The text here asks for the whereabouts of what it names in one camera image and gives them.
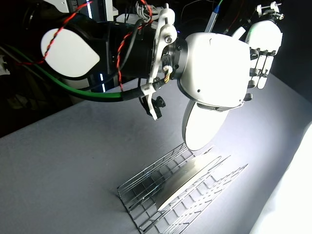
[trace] white cable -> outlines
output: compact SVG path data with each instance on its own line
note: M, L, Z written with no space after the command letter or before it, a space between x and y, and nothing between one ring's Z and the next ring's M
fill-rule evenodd
M188 3L188 4L186 4L186 5L183 7L182 12L181 12L181 17L180 17L180 20L181 20L181 21L182 21L182 15L183 15L183 11L184 11L185 7L191 5L191 4L195 3L195 2L198 2L198 1L208 1L208 2L212 2L212 3L217 3L216 1L212 1L212 0L195 0L195 1L192 1L192 2L190 2L190 3Z

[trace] wire basket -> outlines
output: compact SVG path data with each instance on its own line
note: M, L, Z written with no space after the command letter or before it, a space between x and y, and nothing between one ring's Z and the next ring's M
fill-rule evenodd
M216 180L212 173L218 163L174 199L157 211L156 194L170 178L195 155L183 143L118 187L118 195L141 234L180 234L242 172L247 164Z

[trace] green cable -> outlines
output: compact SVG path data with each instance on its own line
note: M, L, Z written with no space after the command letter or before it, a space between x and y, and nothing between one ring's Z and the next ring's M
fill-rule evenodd
M29 62L33 62L30 58L28 58L26 55L24 55L21 51L19 51L17 48L7 45L12 50L20 54L22 57L27 59ZM121 93L90 93L78 89L74 89L63 82L56 79L54 76L46 72L44 69L42 69L39 65L34 64L35 67L37 67L41 72L43 72L53 83L61 86L63 89L67 90L68 92L74 94L77 94L79 98L88 98L89 100L97 100L97 101L105 101L105 99L111 99L108 101L122 101Z

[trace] robotic hand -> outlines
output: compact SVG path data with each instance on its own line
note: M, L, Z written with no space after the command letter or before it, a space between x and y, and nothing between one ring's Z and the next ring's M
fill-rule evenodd
M146 112L154 120L161 117L159 108L164 106L164 102L159 101L159 97L152 99L152 95L169 79L177 80L181 92L195 103L193 108L198 109L199 115L225 113L226 116L228 110L241 107L252 99L252 94L247 93L249 88L262 89L265 86L282 40L282 33L276 24L284 16L276 2L270 6L257 6L259 21L250 27L245 42L239 40L246 32L245 27L238 28L232 37L194 33L185 40L180 39L174 27L175 13L168 4L158 14L155 30L142 22L136 25L96 23L80 14L67 20L68 14L53 10L47 4L28 7L23 14L23 30L36 38L31 41L34 57L43 55L46 63L42 66L62 79L80 80L89 74L106 74L102 82L79 91L65 87L59 80L56 83L70 94L88 100L140 98ZM144 19L151 22L153 18L142 13ZM16 37L6 43L15 42L18 47L20 40ZM121 51L121 45L128 47L128 50ZM116 71L119 57L123 61ZM163 79L157 77L159 68L164 73ZM125 77L146 79L146 84L121 93L85 94L84 91L101 86L116 75L121 81L121 72ZM225 118L219 119L222 121L215 125L216 131Z

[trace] metal wire rack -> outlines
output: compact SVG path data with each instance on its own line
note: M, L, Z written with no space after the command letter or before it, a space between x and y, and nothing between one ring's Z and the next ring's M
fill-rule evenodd
M242 172L247 164L216 180L212 173L228 158L158 212L157 192L165 181L195 155L183 143L118 187L118 195L141 234L180 234Z

